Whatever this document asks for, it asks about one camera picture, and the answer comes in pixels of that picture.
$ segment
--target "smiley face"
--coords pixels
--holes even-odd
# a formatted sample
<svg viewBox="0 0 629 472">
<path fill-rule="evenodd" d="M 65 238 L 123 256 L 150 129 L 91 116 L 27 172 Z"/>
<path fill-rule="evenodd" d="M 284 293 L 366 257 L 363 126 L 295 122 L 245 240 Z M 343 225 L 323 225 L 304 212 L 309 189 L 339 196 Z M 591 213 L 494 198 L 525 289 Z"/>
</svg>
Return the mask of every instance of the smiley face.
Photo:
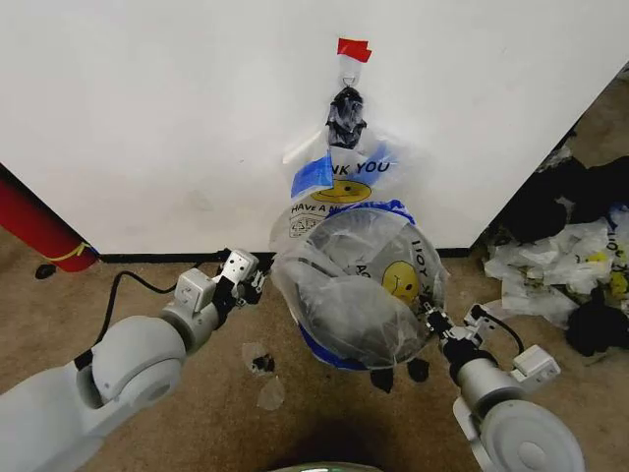
<svg viewBox="0 0 629 472">
<path fill-rule="evenodd" d="M 406 305 L 411 305 L 420 293 L 420 281 L 409 263 L 398 261 L 384 271 L 382 286 Z"/>
<path fill-rule="evenodd" d="M 355 204 L 372 194 L 372 189 L 360 182 L 351 180 L 335 180 L 334 188 L 321 190 L 311 195 L 318 202 L 331 204 Z"/>
</svg>

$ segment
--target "clear plastic bag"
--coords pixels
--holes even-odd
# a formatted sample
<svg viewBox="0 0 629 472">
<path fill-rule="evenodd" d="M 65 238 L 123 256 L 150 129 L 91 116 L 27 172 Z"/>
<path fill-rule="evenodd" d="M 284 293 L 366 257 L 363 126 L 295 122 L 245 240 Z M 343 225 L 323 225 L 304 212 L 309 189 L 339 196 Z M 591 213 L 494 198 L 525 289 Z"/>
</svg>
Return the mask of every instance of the clear plastic bag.
<svg viewBox="0 0 629 472">
<path fill-rule="evenodd" d="M 517 315 L 538 315 L 562 329 L 579 305 L 554 287 L 531 283 L 524 275 L 502 280 L 502 309 Z"/>
<path fill-rule="evenodd" d="M 566 285 L 588 295 L 599 282 L 607 282 L 612 260 L 604 254 L 609 242 L 605 220 L 568 224 L 556 236 L 533 244 L 498 246 L 485 264 L 486 275 L 518 279 L 522 272 L 543 285 Z"/>
<path fill-rule="evenodd" d="M 331 176 L 323 170 L 327 155 Z M 269 247 L 274 252 L 307 235 L 331 210 L 397 197 L 399 185 L 414 174 L 416 159 L 390 137 L 364 129 L 351 149 L 329 146 L 327 132 L 320 132 L 284 162 L 293 178 L 292 204 L 271 229 Z"/>
<path fill-rule="evenodd" d="M 423 302 L 443 307 L 446 272 L 408 217 L 351 207 L 276 256 L 271 273 L 321 346 L 368 368 L 413 358 L 428 332 Z"/>
</svg>

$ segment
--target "beige carpet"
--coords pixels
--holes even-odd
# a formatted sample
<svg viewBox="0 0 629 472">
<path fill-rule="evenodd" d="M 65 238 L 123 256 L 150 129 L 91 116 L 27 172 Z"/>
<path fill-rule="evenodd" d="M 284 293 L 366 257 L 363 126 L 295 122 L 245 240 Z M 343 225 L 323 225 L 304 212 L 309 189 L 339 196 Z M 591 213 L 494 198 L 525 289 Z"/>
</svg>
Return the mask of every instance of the beige carpet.
<svg viewBox="0 0 629 472">
<path fill-rule="evenodd" d="M 0 391 L 90 346 L 98 333 L 109 286 L 121 265 L 98 264 L 46 280 L 33 273 L 40 257 L 0 232 Z M 464 316 L 474 302 L 499 294 L 478 257 L 445 261 L 449 313 Z M 151 282 L 170 285 L 188 265 L 124 265 Z M 205 265 L 208 272 L 215 267 Z M 121 286 L 115 320 L 154 315 L 168 296 L 131 280 Z M 628 470 L 629 355 L 613 351 L 584 359 L 562 332 L 544 320 L 513 321 L 527 344 L 551 352 L 561 377 L 534 400 L 550 409 L 581 442 L 591 471 Z M 274 412 L 256 407 L 263 380 L 241 360 L 244 342 L 260 341 L 277 362 L 286 400 Z M 489 343 L 504 367 L 515 353 L 497 332 Z M 374 389 L 362 373 L 336 371 L 317 361 L 293 324 L 280 294 L 268 283 L 261 303 L 233 312 L 227 324 L 186 365 L 182 384 L 168 398 L 110 436 L 86 471 L 259 471 L 312 459 L 344 459 L 386 471 L 469 471 L 475 461 L 452 416 L 457 389 L 436 346 L 426 349 L 430 378 L 411 382 L 396 371 L 394 389 Z"/>
</svg>

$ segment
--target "black trash bag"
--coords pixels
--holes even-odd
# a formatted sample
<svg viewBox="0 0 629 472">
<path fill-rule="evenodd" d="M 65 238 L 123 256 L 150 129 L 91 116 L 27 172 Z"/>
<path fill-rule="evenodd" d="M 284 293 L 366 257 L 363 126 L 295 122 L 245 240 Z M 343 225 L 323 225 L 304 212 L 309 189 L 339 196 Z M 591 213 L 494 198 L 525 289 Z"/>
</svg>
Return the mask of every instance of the black trash bag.
<svg viewBox="0 0 629 472">
<path fill-rule="evenodd" d="M 363 120 L 363 98 L 355 88 L 345 87 L 334 97 L 325 124 L 329 145 L 346 149 L 356 146 L 367 123 Z"/>
<path fill-rule="evenodd" d="M 591 167 L 579 192 L 571 223 L 588 223 L 605 216 L 613 204 L 629 205 L 629 155 L 606 165 Z"/>
<path fill-rule="evenodd" d="M 520 243 L 533 243 L 556 235 L 568 219 L 562 197 L 582 200 L 587 189 L 586 167 L 574 157 L 541 166 L 497 217 Z"/>
<path fill-rule="evenodd" d="M 620 310 L 608 307 L 600 288 L 592 301 L 577 308 L 568 318 L 566 340 L 576 351 L 590 357 L 608 347 L 629 348 L 629 319 Z"/>
<path fill-rule="evenodd" d="M 380 390 L 390 393 L 393 388 L 393 369 L 377 369 L 370 372 L 372 385 Z"/>
</svg>

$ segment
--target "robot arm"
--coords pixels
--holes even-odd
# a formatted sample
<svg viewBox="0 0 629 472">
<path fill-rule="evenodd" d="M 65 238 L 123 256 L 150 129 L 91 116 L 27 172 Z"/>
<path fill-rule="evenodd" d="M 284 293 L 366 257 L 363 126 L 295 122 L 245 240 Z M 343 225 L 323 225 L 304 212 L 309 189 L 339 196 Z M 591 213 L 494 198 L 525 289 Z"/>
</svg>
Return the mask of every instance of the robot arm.
<svg viewBox="0 0 629 472">
<path fill-rule="evenodd" d="M 481 349 L 487 329 L 494 327 L 481 306 L 472 308 L 463 326 L 427 308 L 429 329 L 439 336 L 450 377 L 461 389 L 454 416 L 482 470 L 585 472 L 570 430 L 549 411 L 523 400 L 559 375 L 554 359 L 534 345 L 513 360 L 511 372 L 503 372 Z"/>
<path fill-rule="evenodd" d="M 8 472 L 69 472 L 105 437 L 170 393 L 186 358 L 225 323 L 236 306 L 257 303 L 258 260 L 233 251 L 221 273 L 197 268 L 178 280 L 157 318 L 129 317 L 66 366 L 41 372 L 0 397 L 0 457 Z"/>
</svg>

